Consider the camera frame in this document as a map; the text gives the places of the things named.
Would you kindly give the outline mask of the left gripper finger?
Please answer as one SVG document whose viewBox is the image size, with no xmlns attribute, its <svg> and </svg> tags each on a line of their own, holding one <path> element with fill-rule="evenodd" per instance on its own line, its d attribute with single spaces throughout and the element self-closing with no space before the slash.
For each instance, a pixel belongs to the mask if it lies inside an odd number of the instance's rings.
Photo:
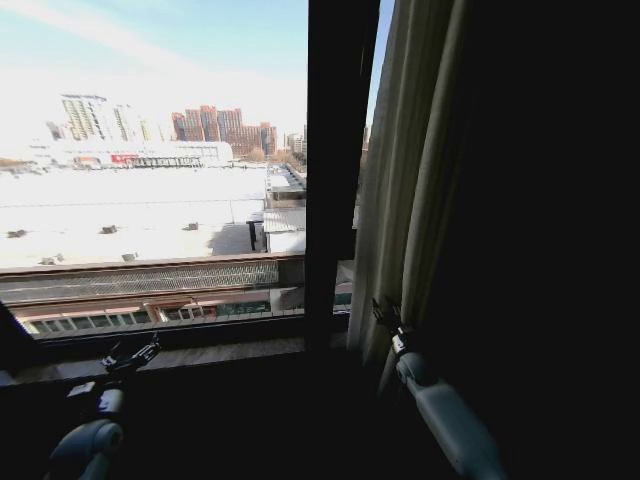
<svg viewBox="0 0 640 480">
<path fill-rule="evenodd" d="M 118 353 L 131 353 L 134 355 L 142 347 L 151 342 L 158 342 L 160 344 L 159 334 L 157 332 L 149 331 L 143 332 L 141 335 L 126 337 L 113 347 L 113 351 Z"/>
<path fill-rule="evenodd" d="M 137 351 L 130 359 L 132 365 L 147 365 L 160 352 L 161 346 L 158 342 L 151 342 L 139 351 Z"/>
</svg>

